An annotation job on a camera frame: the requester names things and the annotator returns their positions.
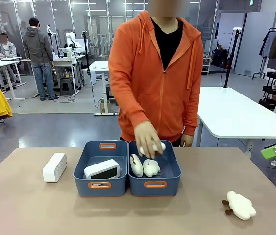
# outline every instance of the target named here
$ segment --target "orange hoodie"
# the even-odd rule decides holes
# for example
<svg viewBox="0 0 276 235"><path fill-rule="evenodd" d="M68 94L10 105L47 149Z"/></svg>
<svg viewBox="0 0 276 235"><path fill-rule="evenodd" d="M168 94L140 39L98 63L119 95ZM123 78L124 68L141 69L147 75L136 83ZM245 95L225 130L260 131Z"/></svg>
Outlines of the orange hoodie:
<svg viewBox="0 0 276 235"><path fill-rule="evenodd" d="M116 31L109 57L111 89L120 106L122 138L133 141L133 128L150 121L160 139L176 141L184 130L194 135L203 43L200 32L185 19L180 45L163 70L154 25L148 12L123 23Z"/></svg>

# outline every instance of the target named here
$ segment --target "man's hand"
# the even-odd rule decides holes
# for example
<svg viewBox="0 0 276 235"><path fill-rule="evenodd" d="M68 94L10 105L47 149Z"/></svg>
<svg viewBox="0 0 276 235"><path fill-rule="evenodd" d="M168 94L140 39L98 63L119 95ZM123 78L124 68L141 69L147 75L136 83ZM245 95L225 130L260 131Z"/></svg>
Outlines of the man's hand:
<svg viewBox="0 0 276 235"><path fill-rule="evenodd" d="M155 157L155 152L153 150L154 143L157 145L158 152L163 154L161 140L157 135L157 131L149 121L144 121L137 125L134 128L134 135L136 138L138 151L140 147L142 147L147 158L150 156L152 158Z"/></svg>
<svg viewBox="0 0 276 235"><path fill-rule="evenodd" d="M193 143L193 136L183 134L181 137L181 147L191 147Z"/></svg>

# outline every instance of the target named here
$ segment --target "blue jeans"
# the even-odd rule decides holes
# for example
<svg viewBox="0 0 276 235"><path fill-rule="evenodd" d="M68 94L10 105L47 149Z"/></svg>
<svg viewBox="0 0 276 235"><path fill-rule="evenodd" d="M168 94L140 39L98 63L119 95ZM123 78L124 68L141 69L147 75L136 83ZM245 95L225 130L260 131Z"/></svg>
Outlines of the blue jeans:
<svg viewBox="0 0 276 235"><path fill-rule="evenodd" d="M45 98L45 91L43 87L43 75L46 81L49 98L54 98L55 97L54 82L53 82L53 74L51 71L50 62L40 63L40 64L32 63L32 67L33 67L36 85L40 93L40 99Z"/></svg>

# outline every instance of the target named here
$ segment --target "brown plush leg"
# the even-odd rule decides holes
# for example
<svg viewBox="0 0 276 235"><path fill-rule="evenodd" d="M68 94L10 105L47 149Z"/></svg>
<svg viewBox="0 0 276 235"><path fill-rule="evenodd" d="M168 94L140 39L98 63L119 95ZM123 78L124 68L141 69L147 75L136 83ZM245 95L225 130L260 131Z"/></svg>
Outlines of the brown plush leg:
<svg viewBox="0 0 276 235"><path fill-rule="evenodd" d="M222 201L222 204L223 204L224 206L227 206L227 205L229 205L229 201L223 200L223 201Z"/></svg>
<svg viewBox="0 0 276 235"><path fill-rule="evenodd" d="M225 214L226 214L226 215L232 215L233 213L234 213L234 210L233 210L233 209L225 210Z"/></svg>

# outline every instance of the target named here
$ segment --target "black shirt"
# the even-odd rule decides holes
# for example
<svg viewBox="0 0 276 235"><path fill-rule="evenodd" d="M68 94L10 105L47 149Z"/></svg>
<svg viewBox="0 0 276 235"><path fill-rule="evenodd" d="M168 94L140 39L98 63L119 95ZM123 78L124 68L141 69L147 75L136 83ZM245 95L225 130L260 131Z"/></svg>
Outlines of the black shirt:
<svg viewBox="0 0 276 235"><path fill-rule="evenodd" d="M172 33L165 33L157 25L157 23L151 18L154 28L155 36L159 50L161 52L161 58L164 70L167 69L170 61L172 60L182 38L183 22L178 21L178 29Z"/></svg>

